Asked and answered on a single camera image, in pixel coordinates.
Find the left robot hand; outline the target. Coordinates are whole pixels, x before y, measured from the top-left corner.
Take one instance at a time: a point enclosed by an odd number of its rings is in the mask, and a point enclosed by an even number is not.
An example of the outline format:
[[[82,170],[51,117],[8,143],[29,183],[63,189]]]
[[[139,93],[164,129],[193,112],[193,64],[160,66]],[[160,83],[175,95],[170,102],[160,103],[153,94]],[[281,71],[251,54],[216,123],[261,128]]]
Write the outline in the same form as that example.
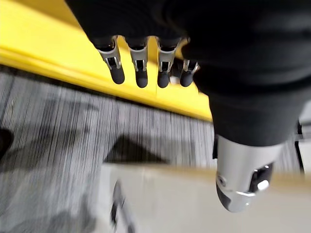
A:
[[[158,41],[158,85],[174,52],[183,72],[209,98],[223,207],[243,211],[266,189],[274,162],[311,98],[311,3],[308,0],[69,0],[67,5],[112,77],[122,82],[116,36],[137,71],[146,39]]]

